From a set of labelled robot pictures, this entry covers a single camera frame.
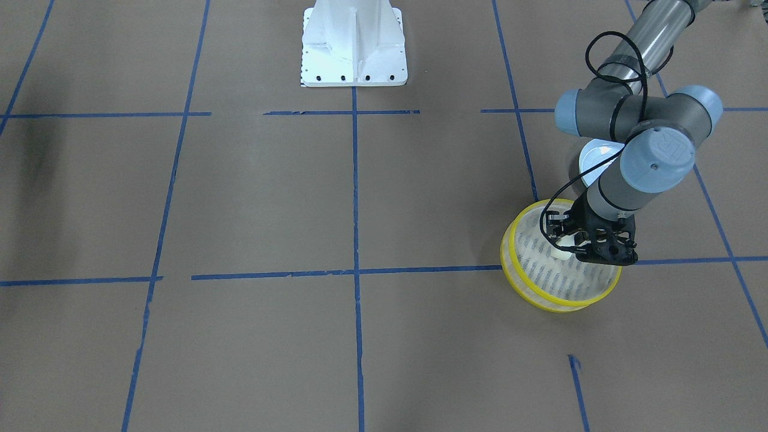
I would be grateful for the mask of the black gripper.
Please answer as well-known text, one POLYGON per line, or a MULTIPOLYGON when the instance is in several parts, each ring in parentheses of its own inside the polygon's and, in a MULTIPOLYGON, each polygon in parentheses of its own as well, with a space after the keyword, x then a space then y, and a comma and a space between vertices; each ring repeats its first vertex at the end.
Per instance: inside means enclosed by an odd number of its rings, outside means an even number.
POLYGON ((569 235, 574 235, 580 262, 626 267, 637 263, 635 218, 604 219, 582 194, 569 211, 569 235))

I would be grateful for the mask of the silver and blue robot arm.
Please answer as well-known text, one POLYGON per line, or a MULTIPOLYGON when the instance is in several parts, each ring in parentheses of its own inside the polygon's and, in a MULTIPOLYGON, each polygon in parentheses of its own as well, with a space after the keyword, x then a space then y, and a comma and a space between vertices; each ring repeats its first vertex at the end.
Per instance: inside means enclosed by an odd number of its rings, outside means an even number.
POLYGON ((664 97, 648 94, 677 39, 709 5, 650 1, 628 32, 603 32, 588 44, 584 57, 593 79, 560 96, 555 125, 622 148, 590 167, 599 176, 569 210, 541 216, 541 233, 557 250, 585 263, 637 262, 636 213, 691 172, 696 151, 724 112, 721 98, 699 85, 664 97))

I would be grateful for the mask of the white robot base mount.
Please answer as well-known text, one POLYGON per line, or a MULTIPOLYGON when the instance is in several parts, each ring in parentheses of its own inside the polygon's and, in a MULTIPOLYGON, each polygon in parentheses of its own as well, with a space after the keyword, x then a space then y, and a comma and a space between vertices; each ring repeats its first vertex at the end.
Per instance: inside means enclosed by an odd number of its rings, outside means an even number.
POLYGON ((304 10, 302 86, 403 86, 408 78, 403 12, 390 1, 316 1, 304 10))

